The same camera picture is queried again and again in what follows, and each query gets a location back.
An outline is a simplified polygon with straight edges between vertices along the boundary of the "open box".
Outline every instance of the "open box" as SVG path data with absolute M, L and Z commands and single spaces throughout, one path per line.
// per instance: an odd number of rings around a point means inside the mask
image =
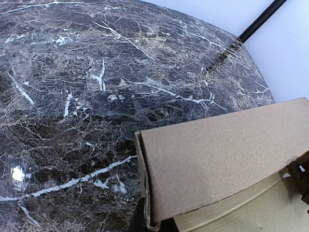
M 135 137 L 149 230 L 173 217 L 184 232 L 309 231 L 309 206 L 283 179 L 309 158 L 306 98 Z

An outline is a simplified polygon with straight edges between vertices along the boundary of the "white background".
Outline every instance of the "white background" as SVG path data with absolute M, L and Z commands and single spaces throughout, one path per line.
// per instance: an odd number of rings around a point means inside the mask
M 237 36 L 273 0 L 146 0 Z M 287 2 L 245 43 L 276 102 L 309 99 L 309 0 Z

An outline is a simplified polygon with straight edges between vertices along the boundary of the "cardboard flap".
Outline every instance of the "cardboard flap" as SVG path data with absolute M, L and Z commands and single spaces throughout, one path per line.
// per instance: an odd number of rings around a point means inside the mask
M 300 98 L 139 134 L 154 223 L 221 201 L 309 150 L 309 101 Z

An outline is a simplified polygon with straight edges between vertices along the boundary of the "marble table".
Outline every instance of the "marble table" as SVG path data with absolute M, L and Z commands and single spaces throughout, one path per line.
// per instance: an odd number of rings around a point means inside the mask
M 0 2 L 0 231 L 120 232 L 133 133 L 274 100 L 236 36 L 136 0 Z

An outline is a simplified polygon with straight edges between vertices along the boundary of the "black rod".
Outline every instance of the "black rod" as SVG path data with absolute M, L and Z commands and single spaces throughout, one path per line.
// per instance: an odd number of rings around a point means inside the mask
M 287 0 L 274 0 L 270 6 L 240 35 L 239 39 L 246 42 Z

